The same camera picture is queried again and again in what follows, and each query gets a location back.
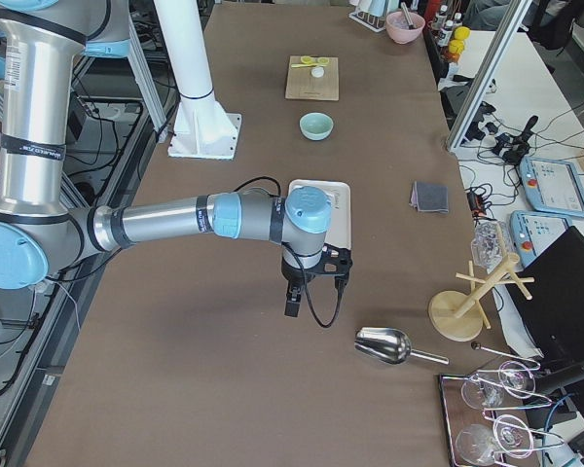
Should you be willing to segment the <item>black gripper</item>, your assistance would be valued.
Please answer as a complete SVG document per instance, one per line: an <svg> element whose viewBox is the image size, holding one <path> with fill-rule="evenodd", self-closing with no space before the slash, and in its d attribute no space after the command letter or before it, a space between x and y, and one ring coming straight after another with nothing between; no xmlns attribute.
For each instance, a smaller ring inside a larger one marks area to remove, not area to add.
<svg viewBox="0 0 584 467"><path fill-rule="evenodd" d="M282 246L281 271L288 281L284 315L295 317L299 315L303 299L303 291L317 277L312 270L321 259L321 253L301 254L289 245Z"/></svg>

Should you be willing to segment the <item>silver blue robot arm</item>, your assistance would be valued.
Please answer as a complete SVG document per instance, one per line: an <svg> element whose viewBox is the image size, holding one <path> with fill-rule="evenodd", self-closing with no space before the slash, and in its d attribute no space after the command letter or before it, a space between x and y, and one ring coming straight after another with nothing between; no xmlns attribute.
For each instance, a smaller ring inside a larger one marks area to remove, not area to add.
<svg viewBox="0 0 584 467"><path fill-rule="evenodd" d="M191 234L283 247L285 312L297 314L310 276L323 273L332 207L316 187L284 198L247 191L162 204L69 209L59 199L72 62L125 57L125 1L1 1L7 39L0 135L0 289L41 282L92 255Z"/></svg>

